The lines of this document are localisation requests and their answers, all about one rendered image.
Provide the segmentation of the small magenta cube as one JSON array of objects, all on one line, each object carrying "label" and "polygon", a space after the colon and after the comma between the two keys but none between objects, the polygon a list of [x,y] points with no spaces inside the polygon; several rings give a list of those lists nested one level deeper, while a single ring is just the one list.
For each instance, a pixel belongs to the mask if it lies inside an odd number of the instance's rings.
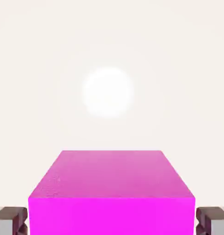
[{"label": "small magenta cube", "polygon": [[195,197],[161,151],[63,151],[28,199],[30,235],[193,235]]}]

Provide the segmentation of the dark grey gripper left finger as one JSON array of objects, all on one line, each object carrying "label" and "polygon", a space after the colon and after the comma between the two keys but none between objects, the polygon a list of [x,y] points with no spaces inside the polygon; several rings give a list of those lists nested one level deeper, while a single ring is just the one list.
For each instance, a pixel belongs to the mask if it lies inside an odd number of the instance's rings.
[{"label": "dark grey gripper left finger", "polygon": [[28,235],[25,207],[0,207],[0,235]]}]

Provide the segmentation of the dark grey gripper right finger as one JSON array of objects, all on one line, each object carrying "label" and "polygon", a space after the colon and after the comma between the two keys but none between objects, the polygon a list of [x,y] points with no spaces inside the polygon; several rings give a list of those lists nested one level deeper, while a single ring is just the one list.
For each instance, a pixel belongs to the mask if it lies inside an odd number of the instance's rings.
[{"label": "dark grey gripper right finger", "polygon": [[198,207],[196,219],[196,235],[224,235],[224,207]]}]

